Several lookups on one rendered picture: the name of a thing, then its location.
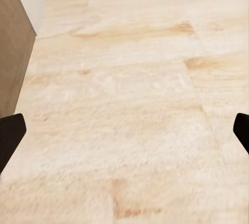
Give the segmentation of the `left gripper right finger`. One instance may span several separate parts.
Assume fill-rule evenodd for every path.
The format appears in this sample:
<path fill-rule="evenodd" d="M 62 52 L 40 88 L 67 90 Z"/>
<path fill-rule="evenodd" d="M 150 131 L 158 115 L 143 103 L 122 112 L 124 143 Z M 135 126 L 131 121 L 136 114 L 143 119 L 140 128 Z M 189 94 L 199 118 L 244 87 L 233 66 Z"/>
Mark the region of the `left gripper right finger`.
<path fill-rule="evenodd" d="M 233 132 L 249 154 L 249 115 L 243 113 L 237 114 L 233 125 Z"/>

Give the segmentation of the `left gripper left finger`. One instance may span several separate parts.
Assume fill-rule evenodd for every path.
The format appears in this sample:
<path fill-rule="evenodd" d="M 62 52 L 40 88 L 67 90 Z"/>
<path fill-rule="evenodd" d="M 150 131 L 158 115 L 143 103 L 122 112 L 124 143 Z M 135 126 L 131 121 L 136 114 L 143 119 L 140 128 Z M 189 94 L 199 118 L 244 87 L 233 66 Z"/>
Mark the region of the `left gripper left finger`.
<path fill-rule="evenodd" d="M 26 134 L 22 113 L 0 119 L 0 174 Z"/>

